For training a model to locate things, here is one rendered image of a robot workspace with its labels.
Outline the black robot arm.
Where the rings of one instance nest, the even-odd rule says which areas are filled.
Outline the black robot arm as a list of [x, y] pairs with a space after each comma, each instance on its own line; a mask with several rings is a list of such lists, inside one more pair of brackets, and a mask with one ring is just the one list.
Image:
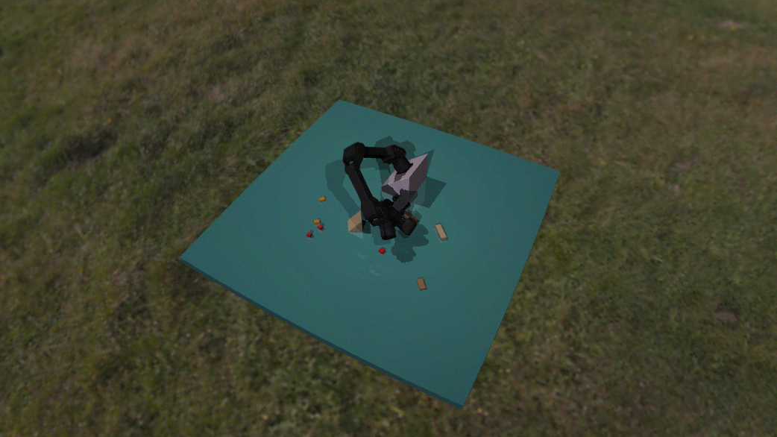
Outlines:
[[[399, 146], [396, 145], [390, 145], [387, 146], [387, 148], [368, 148], [368, 146], [365, 146], [361, 142], [355, 142], [343, 150], [342, 162], [345, 165], [345, 173], [349, 176], [353, 187], [359, 196], [360, 210], [362, 211], [364, 218], [369, 221], [373, 227], [379, 226], [382, 240], [389, 240], [396, 237], [394, 223], [391, 221], [394, 216], [392, 208], [401, 215], [404, 214], [404, 211], [410, 206], [410, 203], [401, 195], [393, 195], [392, 203], [394, 204], [390, 205], [392, 208], [384, 207], [383, 201], [378, 201], [371, 194], [362, 173], [360, 173], [360, 163], [363, 158], [381, 158], [383, 163], [392, 164], [394, 169], [398, 172], [397, 175], [399, 175], [406, 173], [413, 165], [413, 163], [410, 164], [405, 155], [405, 149], [399, 148]], [[350, 161], [353, 162], [350, 164]]]

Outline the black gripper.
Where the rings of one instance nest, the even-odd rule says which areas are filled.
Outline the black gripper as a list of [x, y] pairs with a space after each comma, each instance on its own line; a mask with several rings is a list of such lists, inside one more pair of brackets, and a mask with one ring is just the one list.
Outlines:
[[[389, 199], [385, 199], [385, 200], [383, 201], [383, 205], [384, 205], [384, 207], [390, 207], [390, 208], [392, 208], [392, 207], [390, 206], [390, 205], [392, 205], [392, 204], [394, 204], [394, 203], [392, 203], [392, 202], [391, 202]], [[392, 218], [392, 220], [391, 220], [391, 221], [393, 221], [394, 225], [398, 224], [398, 222], [399, 222], [399, 221], [401, 221], [401, 223], [403, 224], [403, 226], [402, 226], [401, 230], [402, 230], [402, 231], [403, 231], [403, 232], [404, 232], [406, 235], [410, 236], [410, 235], [411, 235], [411, 233], [413, 232], [413, 230], [414, 230], [414, 229], [417, 227], [417, 222], [416, 222], [416, 221], [414, 221], [414, 220], [412, 220], [410, 217], [409, 217], [409, 218], [407, 218], [407, 219], [405, 219], [405, 218], [403, 217], [403, 214], [399, 215], [399, 214], [398, 214], [398, 212], [397, 212], [397, 211], [396, 211], [394, 208], [392, 208], [392, 209], [393, 209], [393, 212], [394, 212], [394, 216], [393, 216], [393, 218]]]

